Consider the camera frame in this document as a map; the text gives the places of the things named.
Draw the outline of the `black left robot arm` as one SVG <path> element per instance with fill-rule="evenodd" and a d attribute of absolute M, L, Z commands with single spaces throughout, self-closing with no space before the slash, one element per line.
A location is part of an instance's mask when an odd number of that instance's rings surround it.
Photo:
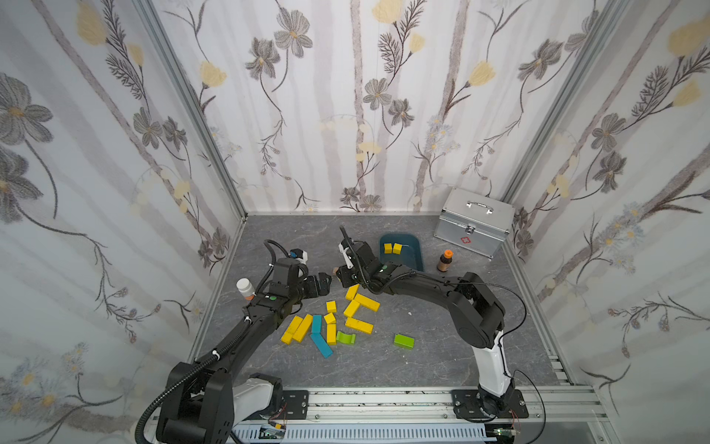
<path fill-rule="evenodd" d="M 171 370 L 165 390 L 146 408 L 134 431 L 147 443 L 146 427 L 159 413 L 155 437 L 161 443 L 226 443 L 236 420 L 234 378 L 256 349 L 305 299 L 327 296 L 333 277 L 312 275 L 299 257 L 274 240 L 264 241 L 268 270 L 243 316 L 212 351 Z"/>

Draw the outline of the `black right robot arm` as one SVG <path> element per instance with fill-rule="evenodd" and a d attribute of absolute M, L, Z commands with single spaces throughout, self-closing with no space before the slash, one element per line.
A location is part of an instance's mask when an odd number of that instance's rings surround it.
<path fill-rule="evenodd" d="M 373 295 L 409 296 L 433 303 L 449 312 L 458 335 L 474 351 L 478 390 L 491 403 L 509 403 L 515 390 L 514 373 L 508 370 L 504 338 L 506 309 L 493 288 L 514 290 L 483 281 L 475 273 L 462 277 L 437 277 L 404 265 L 382 263 L 367 242 L 353 240 L 341 226 L 338 249 L 345 264 L 337 271 L 345 287 L 359 284 Z"/>

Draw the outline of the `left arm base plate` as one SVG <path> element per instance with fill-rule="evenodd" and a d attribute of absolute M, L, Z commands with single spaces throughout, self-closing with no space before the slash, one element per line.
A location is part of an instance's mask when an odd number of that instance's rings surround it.
<path fill-rule="evenodd" d="M 262 411 L 251 414 L 246 420 L 290 421 L 305 420 L 308 414 L 308 390 L 284 390 L 279 401 L 274 401 Z"/>

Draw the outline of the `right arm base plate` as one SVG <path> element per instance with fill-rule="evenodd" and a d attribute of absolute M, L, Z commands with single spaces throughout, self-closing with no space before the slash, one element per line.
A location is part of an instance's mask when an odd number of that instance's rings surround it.
<path fill-rule="evenodd" d="M 458 419 L 493 421 L 496 419 L 526 419 L 527 403 L 519 390 L 504 394 L 502 398 L 479 390 L 453 390 L 453 412 Z"/>

